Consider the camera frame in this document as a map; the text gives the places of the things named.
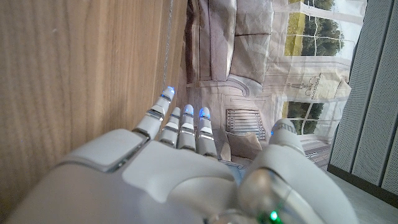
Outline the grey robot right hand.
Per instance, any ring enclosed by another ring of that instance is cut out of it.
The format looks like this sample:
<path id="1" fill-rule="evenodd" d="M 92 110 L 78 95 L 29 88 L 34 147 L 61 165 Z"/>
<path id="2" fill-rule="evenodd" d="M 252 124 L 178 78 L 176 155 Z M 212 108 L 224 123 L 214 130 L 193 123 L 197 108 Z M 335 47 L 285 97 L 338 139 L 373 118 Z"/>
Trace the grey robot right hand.
<path id="1" fill-rule="evenodd" d="M 131 131 L 67 154 L 8 223 L 356 223 L 338 185 L 278 120 L 245 173 L 216 153 L 210 112 L 169 108 L 169 86 Z"/>

